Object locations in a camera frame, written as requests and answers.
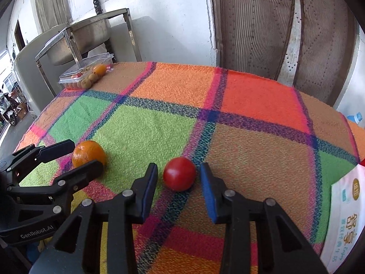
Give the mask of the orange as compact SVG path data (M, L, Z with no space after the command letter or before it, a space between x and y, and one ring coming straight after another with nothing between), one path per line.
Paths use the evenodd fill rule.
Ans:
M107 163L106 153L97 142L86 140L75 147L72 153L72 164L74 168L78 168L93 160L101 162L104 166Z

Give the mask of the red tomato back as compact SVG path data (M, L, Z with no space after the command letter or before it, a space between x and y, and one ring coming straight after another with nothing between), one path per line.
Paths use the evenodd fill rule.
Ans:
M164 167L165 186L175 192L183 192L192 187L197 175L196 166L189 159L180 156L171 159Z

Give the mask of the parked electric scooter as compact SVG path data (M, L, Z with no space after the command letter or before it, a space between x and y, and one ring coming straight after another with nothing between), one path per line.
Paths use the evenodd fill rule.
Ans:
M1 90L1 118L12 126L17 125L18 103Z

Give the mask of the grey board panel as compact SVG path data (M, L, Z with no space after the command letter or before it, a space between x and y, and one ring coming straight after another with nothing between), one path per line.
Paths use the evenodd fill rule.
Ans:
M35 56L45 46L46 42L57 35L64 27L65 24L57 25L35 37L21 50L14 61L16 78L35 116L39 116L44 108L55 98L42 78L35 62ZM60 93L63 90L63 86L58 84L59 76L74 65L75 62L71 61L64 65L55 66L45 55L40 59L40 63L55 94Z

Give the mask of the white tissue pack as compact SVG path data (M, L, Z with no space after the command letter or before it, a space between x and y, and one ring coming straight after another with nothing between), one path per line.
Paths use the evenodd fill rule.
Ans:
M331 185L330 218L321 253L328 273L345 263L363 230L364 166L358 164Z

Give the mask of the colourful plaid tablecloth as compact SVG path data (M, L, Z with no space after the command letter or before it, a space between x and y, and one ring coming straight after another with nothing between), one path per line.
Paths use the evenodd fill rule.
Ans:
M119 63L88 90L64 89L19 143L97 142L104 173L77 191L103 202L158 167L148 218L133 224L137 273L220 273L225 225L214 224L202 194L208 163L247 199L275 199L321 259L331 185L364 159L364 129L315 97L220 67ZM183 156L192 187L175 192L163 170Z

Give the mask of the clear plastic fruit container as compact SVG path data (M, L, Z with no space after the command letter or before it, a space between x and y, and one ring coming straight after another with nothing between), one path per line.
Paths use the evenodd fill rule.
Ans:
M113 70L113 58L114 55L110 53L87 57L65 71L59 77L58 84L65 89L88 90Z

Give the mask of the stainless steel sink stand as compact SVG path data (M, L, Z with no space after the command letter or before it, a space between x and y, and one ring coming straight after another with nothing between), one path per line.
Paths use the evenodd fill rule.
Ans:
M77 65L80 65L84 53L89 52L110 39L111 26L109 20L117 16L123 16L128 28L136 61L141 62L142 57L134 35L134 27L128 8L117 9L87 18L63 28L45 44L35 57L36 66L53 96L56 96L56 92L42 68L40 59L50 53L49 59L55 66L68 63L71 60L74 60Z

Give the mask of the blue detergent bottle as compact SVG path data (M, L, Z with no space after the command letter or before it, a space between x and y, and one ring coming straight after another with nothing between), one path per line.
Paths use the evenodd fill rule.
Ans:
M357 112L356 114L347 116L347 119L358 125L362 121L363 117L360 112Z

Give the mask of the window with bars left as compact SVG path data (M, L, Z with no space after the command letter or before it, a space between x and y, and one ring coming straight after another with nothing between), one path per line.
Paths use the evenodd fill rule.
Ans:
M32 7L41 32L60 24L70 24L72 21L68 0L33 0Z

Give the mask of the brown quilted door curtain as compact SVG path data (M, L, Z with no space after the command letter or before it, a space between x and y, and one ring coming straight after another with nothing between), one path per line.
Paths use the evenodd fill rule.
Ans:
M275 80L337 108L360 26L345 0L211 0L216 63Z

